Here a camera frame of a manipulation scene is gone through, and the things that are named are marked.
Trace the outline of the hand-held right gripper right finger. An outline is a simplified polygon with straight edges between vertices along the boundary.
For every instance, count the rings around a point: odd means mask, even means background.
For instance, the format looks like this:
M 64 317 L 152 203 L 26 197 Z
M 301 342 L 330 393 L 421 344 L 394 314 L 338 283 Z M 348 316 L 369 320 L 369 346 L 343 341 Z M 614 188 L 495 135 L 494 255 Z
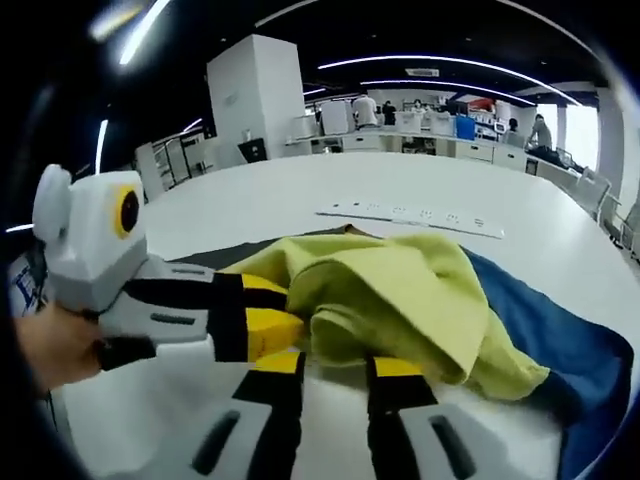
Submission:
M 484 477 L 484 428 L 438 403 L 414 365 L 371 357 L 367 382 L 367 440 L 378 479 Z

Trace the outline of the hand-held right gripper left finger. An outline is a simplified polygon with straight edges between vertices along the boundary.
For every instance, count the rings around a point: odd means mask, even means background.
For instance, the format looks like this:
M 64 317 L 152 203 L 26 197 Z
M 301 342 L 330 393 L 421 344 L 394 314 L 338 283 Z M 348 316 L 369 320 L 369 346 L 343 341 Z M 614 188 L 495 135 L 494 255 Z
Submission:
M 301 440 L 306 355 L 259 359 L 208 419 L 191 468 L 209 479 L 289 479 Z

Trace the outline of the person's left hand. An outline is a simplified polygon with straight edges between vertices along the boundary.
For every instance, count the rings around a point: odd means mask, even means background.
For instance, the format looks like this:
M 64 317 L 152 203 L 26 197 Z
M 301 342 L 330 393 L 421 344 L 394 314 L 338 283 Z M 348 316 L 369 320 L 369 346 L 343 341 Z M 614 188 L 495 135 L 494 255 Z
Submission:
M 55 302 L 29 316 L 13 320 L 17 340 L 36 384 L 45 394 L 98 375 L 100 327 Z

